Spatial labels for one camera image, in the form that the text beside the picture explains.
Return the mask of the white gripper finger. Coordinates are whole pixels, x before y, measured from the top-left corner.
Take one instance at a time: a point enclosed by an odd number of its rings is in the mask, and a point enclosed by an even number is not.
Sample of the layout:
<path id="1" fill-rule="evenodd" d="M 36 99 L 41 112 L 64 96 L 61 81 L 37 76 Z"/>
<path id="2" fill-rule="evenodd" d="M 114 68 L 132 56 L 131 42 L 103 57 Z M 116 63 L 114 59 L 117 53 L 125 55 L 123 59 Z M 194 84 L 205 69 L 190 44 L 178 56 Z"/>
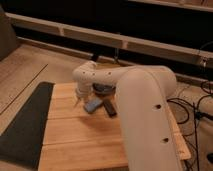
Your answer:
<path id="1" fill-rule="evenodd" d="M 87 97 L 85 97 L 84 98 L 84 102 L 86 103 L 86 102 L 89 102 L 90 101 L 90 96 L 87 96 Z"/>
<path id="2" fill-rule="evenodd" d="M 82 100 L 82 98 L 80 98 L 80 97 L 77 97 L 77 100 L 76 100 L 76 103 L 75 103 L 75 105 L 78 105 L 78 104 L 81 102 L 81 100 Z"/>

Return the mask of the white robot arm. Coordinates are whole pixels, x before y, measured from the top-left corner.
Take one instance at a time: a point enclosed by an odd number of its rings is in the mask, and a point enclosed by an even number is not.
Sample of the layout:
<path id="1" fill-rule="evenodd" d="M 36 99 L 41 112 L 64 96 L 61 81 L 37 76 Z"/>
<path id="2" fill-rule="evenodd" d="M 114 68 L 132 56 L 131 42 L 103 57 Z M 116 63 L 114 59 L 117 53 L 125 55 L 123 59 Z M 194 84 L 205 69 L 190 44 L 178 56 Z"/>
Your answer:
<path id="1" fill-rule="evenodd" d="M 183 171 L 166 98 L 176 76 L 165 66 L 99 69 L 88 61 L 73 71 L 76 94 L 88 96 L 94 83 L 116 88 L 115 102 L 130 171 Z"/>

